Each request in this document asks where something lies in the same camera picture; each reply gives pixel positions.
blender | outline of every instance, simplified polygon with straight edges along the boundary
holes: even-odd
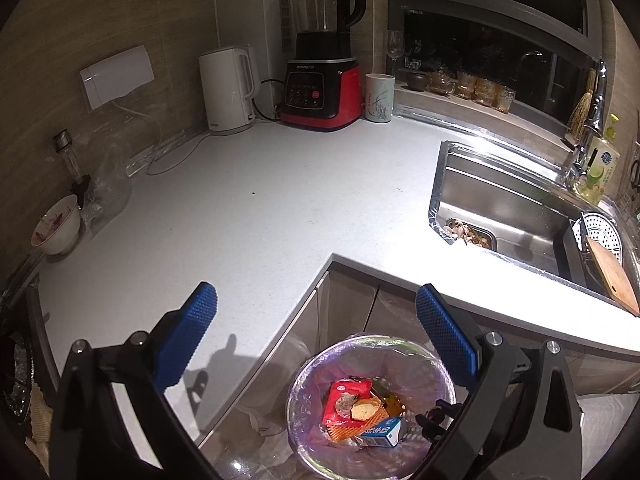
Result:
[[[367,0],[289,0],[296,27],[295,59],[287,63],[282,119],[333,131],[362,113],[360,69],[351,55],[350,28]]]

cutting board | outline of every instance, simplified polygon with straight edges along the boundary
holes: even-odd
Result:
[[[611,251],[588,236],[587,244],[611,299],[636,316],[640,315],[636,295],[626,276],[625,269],[618,263]]]

power cord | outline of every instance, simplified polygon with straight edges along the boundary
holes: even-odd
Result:
[[[264,79],[263,81],[260,81],[260,84],[263,83],[280,83],[281,85],[284,85],[284,81],[281,81],[280,79]],[[254,105],[255,111],[258,112],[258,115],[260,115],[260,117],[262,117],[263,119],[271,121],[272,123],[277,123],[280,120],[277,116],[272,118],[267,117],[265,114],[263,114],[260,111],[260,108],[258,108],[258,105],[255,103],[255,99],[251,99],[251,102]]]
[[[196,148],[200,145],[200,143],[206,139],[207,137],[210,136],[210,133],[204,133],[203,137],[196,142],[196,145],[191,149],[191,151],[189,153],[187,153],[183,158],[181,158],[181,160],[179,160],[178,162],[176,162],[174,165],[165,168],[164,170],[161,171],[156,171],[155,173],[151,173],[151,166],[153,165],[153,163],[156,161],[156,156],[158,156],[158,151],[160,150],[160,144],[162,144],[162,126],[160,126],[160,123],[158,122],[158,120],[156,120],[155,117],[148,115],[148,114],[143,114],[142,112],[137,112],[135,110],[130,110],[129,108],[125,108],[124,106],[120,106],[116,101],[112,101],[113,105],[116,108],[119,108],[120,110],[123,110],[125,112],[129,112],[130,114],[134,114],[137,116],[140,116],[142,118],[145,119],[149,119],[153,122],[156,123],[156,125],[158,126],[158,142],[156,142],[156,145],[154,147],[154,152],[151,155],[151,162],[149,162],[148,166],[146,167],[146,171],[145,173],[148,174],[148,176],[156,176],[156,175],[162,175],[163,173],[166,173],[167,171],[171,171],[173,168],[177,168],[178,166],[180,166],[185,160],[187,160],[190,156],[191,153],[193,153],[194,151],[196,151]]]

wine glass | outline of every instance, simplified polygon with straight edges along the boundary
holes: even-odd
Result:
[[[391,75],[396,76],[396,61],[404,56],[404,34],[401,30],[389,30],[386,34],[386,54],[392,59]]]

window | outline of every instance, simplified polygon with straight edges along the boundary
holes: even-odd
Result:
[[[511,112],[559,136],[602,54],[599,0],[389,0],[403,70],[463,70],[516,91]]]

